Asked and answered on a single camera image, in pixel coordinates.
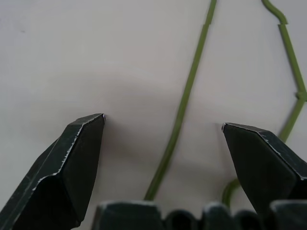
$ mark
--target green cable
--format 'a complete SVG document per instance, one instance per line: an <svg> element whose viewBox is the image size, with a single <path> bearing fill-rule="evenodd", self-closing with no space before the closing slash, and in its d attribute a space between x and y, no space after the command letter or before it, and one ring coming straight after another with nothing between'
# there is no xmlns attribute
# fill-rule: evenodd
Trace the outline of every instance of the green cable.
<svg viewBox="0 0 307 230"><path fill-rule="evenodd" d="M195 55L194 55L194 60L192 62L192 66L189 72L189 76L187 79L187 83L184 89L184 92L182 94L181 97L181 102L179 104L179 108L177 111L177 116L175 119L175 123L174 123L174 127L173 127L173 131L171 134L171 137L168 141L167 147L165 149L165 152L163 154L163 157L160 161L159 167L157 169L157 171L155 172L155 175L150 183L150 186L146 192L145 198L144 200L153 200L155 198L155 195L160 187L160 184L163 180L163 177L166 173L166 170L169 166L169 163L171 161L173 152L174 152L174 148L181 130L181 126L182 126L182 122L183 122L183 118L184 118L184 114L188 105L188 101L189 101L189 96L191 93L191 89L194 83L194 79L196 76L196 72L197 72L197 68L201 59L201 53L206 41L206 37L207 37L207 33L208 33L208 29L209 29L209 25L211 24L212 18L213 18L213 14L214 14L214 9L215 9L215 5L216 5L216 0L211 0L210 6L209 6L209 10L208 10L208 14L207 14L207 18L205 21L205 24L202 27L201 30L201 35L198 41L198 45L195 51Z"/></svg>
<svg viewBox="0 0 307 230"><path fill-rule="evenodd" d="M284 127L282 128L280 134L279 134L279 139L282 140L283 142L286 142L293 127L294 124L300 114L300 112L302 111L302 108L304 106L304 103L307 101L307 92L306 92L306 88L305 88L305 84L302 78L302 74L301 71L299 69L296 57L295 57L295 53L293 50L293 46L290 40L290 36L288 34L287 28L286 28L286 24L288 24L287 19L285 17L285 15L279 10L277 9L275 6L273 6L269 0L261 0L263 5L272 13L274 14L280 21L280 25L278 25L279 27L279 31L281 33L282 39L283 39L283 45L284 48L287 52L287 56L288 56L288 60L292 69L292 73L296 82L296 87L298 90L298 93L296 93L297 96L297 101L296 104L288 118L288 120L286 121ZM231 202L231 198L233 196L234 191L240 187L240 182L239 180L236 178L234 180L232 180L224 189L223 191L223 195L222 195L222 202L227 205L228 207L230 207L230 202Z"/></svg>

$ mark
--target white surface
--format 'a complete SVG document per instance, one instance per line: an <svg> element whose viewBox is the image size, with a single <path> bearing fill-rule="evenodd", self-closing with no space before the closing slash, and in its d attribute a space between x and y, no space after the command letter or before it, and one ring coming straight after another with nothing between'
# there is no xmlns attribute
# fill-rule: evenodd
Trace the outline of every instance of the white surface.
<svg viewBox="0 0 307 230"><path fill-rule="evenodd" d="M304 0L285 13L307 75ZM75 119L107 114L85 221L96 204L142 199L171 132L208 0L0 1L0 208ZM197 217L236 176L223 122L278 133L294 105L278 20L260 0L218 0L171 168L156 203ZM288 145L307 160L307 106ZM243 191L233 210L251 208Z"/></svg>

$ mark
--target green wire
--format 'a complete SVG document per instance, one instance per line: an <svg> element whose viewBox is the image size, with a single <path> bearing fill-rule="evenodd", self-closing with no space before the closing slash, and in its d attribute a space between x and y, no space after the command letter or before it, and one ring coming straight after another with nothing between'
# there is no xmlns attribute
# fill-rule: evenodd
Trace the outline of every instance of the green wire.
<svg viewBox="0 0 307 230"><path fill-rule="evenodd" d="M282 39L283 39L283 45L284 48L287 52L287 56L288 56L288 60L292 69L292 73L296 82L296 87L298 90L298 93L296 94L297 96L297 101L296 104L288 118L288 120L286 121L284 127L282 128L280 134L279 134L279 139L282 140L283 142L286 142L293 127L294 124L300 114L300 112L302 111L302 108L304 106L304 103L307 101L307 92L306 92L306 88L305 88L305 84L301 75L301 71L299 69L296 57L295 57L295 53L292 47L292 43L290 40L290 36L288 34L287 28L286 28L286 24L288 24L286 17L284 16L284 14L278 10L275 6L273 6L269 0L261 0L263 5L272 13L274 14L280 21L280 25L278 25L279 27L279 31L281 33ZM230 207L230 202L231 202L231 198L233 196L233 193L236 189L238 189L240 187L240 182L239 180L236 178L234 180L232 180L224 189L223 191L223 195L222 195L222 202L227 205L228 207Z"/></svg>
<svg viewBox="0 0 307 230"><path fill-rule="evenodd" d="M213 18L213 14L214 14L214 9L215 9L215 5L216 5L216 0L211 0L210 6L209 6L209 10L208 10L208 14L207 14L207 18L205 21L205 24L202 27L201 30L201 35L198 41L198 45L195 51L195 55L194 55L194 60L192 62L192 66L189 72L189 76L187 79L187 83L185 86L185 89L183 91L182 97L181 97L181 102L177 111L177 116L175 119L175 123L174 123L174 127L173 127L173 131L171 134L171 137L168 141L167 147L165 149L165 152L163 154L163 157L160 161L159 167L157 169L157 171L155 172L155 175L150 183L150 186L146 192L145 198L144 200L153 200L155 198L155 195L160 187L160 184L163 180L163 177L166 173L166 170L169 166L169 163L171 161L173 152L174 152L174 148L176 146L176 142L181 130L181 126L182 126L182 122L183 122L183 118L184 118L184 114L188 105L188 101L189 101L189 96L191 93L191 89L194 83L194 79L196 76L196 72L197 72L197 68L201 59L201 53L206 41L206 37L207 37L207 33L208 33L208 29L209 29L209 25L211 24L212 18Z"/></svg>

